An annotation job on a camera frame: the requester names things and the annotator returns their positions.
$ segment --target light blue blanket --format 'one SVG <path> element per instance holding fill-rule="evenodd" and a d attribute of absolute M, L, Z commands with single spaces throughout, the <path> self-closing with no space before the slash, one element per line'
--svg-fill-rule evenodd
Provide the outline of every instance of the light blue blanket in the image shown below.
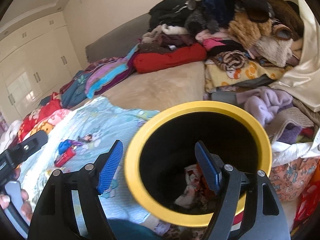
<path fill-rule="evenodd" d="M 51 131 L 48 143 L 21 166 L 19 181 L 28 192 L 33 209 L 50 174 L 56 169 L 54 160 L 61 141 L 89 138 L 90 142 L 76 148 L 76 156 L 61 168 L 63 172 L 78 171 L 85 164 L 93 163 L 100 154 L 108 152 L 117 139 L 122 141 L 125 152 L 139 128 L 158 113 L 141 109 L 125 110 L 113 106 L 105 97 L 98 97 L 71 112 Z M 79 198 L 75 192 L 73 201 L 79 229 L 84 232 Z M 124 178 L 123 159 L 110 188 L 100 196 L 100 201 L 107 218 L 142 223 L 149 215 L 129 192 Z"/>

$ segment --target white cabinet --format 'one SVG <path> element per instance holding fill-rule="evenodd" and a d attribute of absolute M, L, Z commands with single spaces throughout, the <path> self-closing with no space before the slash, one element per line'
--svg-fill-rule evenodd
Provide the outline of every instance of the white cabinet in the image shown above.
<path fill-rule="evenodd" d="M 79 60 L 71 43 L 67 27 L 54 30 L 54 38 L 61 55 L 61 61 L 72 77 L 81 70 Z"/>
<path fill-rule="evenodd" d="M 62 14 L 38 19 L 0 41 L 0 111 L 6 121 L 23 119 L 80 69 Z"/>
<path fill-rule="evenodd" d="M 11 104 L 10 100 L 9 93 L 0 74 L 0 111 L 8 124 L 11 124 L 14 120 L 21 119 L 17 109 L 14 104 Z"/>
<path fill-rule="evenodd" d="M 9 103 L 15 106 L 20 116 L 26 116 L 35 109 L 33 102 L 41 94 L 28 54 L 23 49 L 14 51 L 0 62 L 0 70 Z"/>

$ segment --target yellow container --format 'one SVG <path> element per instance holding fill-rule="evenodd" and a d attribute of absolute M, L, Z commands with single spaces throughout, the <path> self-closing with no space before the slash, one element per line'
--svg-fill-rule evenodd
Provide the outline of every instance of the yellow container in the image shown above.
<path fill-rule="evenodd" d="M 206 227 L 212 217 L 173 210 L 185 180 L 183 168 L 196 163 L 194 145 L 202 140 L 224 163 L 244 172 L 270 174 L 272 152 L 260 123 L 246 111 L 226 103 L 197 101 L 169 108 L 148 121 L 131 141 L 124 162 L 128 187 L 146 210 L 163 221 Z M 242 194 L 236 215 L 244 210 Z"/>

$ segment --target gray headboard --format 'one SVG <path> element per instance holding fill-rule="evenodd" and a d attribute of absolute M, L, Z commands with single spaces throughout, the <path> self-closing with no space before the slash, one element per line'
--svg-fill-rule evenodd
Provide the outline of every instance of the gray headboard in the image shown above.
<path fill-rule="evenodd" d="M 89 63 L 103 58 L 124 57 L 149 29 L 149 14 L 143 14 L 85 47 Z"/>

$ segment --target fingernail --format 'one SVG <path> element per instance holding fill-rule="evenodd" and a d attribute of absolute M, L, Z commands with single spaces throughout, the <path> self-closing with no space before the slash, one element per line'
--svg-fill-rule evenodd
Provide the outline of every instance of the fingernail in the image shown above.
<path fill-rule="evenodd" d="M 5 195 L 5 196 L 2 197 L 2 201 L 3 201 L 4 203 L 10 203 L 10 197 L 7 196 L 7 195 Z"/>

